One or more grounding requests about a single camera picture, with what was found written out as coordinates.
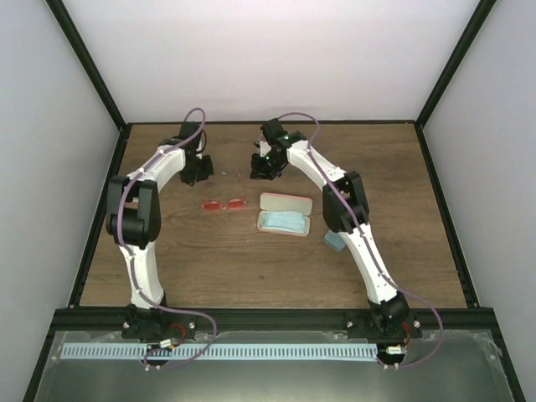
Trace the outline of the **thin red sunglasses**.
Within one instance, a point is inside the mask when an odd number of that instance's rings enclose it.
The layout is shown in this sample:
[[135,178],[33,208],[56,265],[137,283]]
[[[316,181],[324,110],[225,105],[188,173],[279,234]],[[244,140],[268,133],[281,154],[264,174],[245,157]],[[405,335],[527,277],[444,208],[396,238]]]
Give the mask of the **thin red sunglasses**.
[[244,180],[238,168],[216,173],[204,183],[201,196],[204,211],[235,211],[246,205]]

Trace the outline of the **pink glasses case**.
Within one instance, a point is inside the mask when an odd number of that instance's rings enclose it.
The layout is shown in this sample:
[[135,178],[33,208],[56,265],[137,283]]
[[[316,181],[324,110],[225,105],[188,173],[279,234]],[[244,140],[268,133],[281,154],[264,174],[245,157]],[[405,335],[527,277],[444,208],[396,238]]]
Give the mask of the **pink glasses case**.
[[311,213],[310,198],[264,192],[256,227],[261,232],[305,237],[309,235]]

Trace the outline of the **light blue cloth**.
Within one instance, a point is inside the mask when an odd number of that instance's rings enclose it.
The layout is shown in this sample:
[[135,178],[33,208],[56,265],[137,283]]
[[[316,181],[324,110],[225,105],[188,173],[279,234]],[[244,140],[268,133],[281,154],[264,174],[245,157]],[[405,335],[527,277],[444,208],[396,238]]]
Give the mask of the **light blue cloth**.
[[305,216],[296,211],[266,212],[260,227],[292,234],[305,234],[307,232]]

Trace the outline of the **grey glasses case green lining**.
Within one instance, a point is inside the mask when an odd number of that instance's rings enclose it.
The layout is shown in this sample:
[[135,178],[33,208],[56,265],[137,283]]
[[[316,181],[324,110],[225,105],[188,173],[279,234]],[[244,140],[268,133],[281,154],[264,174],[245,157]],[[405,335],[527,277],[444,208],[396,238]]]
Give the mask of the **grey glasses case green lining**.
[[346,247],[341,235],[339,233],[332,232],[331,230],[325,234],[323,241],[328,247],[337,252],[342,251]]

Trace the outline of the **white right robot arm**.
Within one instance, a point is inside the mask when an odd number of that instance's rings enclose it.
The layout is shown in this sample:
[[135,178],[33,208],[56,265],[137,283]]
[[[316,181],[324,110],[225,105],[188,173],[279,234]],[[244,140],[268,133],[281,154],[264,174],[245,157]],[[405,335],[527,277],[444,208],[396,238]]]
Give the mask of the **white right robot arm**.
[[369,203],[359,173],[331,163],[301,132],[288,132],[278,118],[260,126],[258,152],[251,156],[253,179],[273,180],[293,166],[322,191],[322,216],[326,226],[340,235],[349,249],[363,282],[373,330],[389,338],[409,315],[409,305],[394,282],[375,244],[369,222]]

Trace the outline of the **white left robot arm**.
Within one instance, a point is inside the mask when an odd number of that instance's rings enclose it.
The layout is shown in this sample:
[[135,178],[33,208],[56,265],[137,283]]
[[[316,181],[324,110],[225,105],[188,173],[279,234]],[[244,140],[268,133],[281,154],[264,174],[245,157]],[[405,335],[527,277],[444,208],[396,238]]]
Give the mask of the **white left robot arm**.
[[160,192],[175,176],[188,186],[214,174],[204,154],[204,124],[186,121],[162,140],[154,154],[131,173],[112,177],[106,200],[106,231],[119,246],[131,284],[131,303],[143,309],[165,304],[158,278],[156,240],[162,228]]

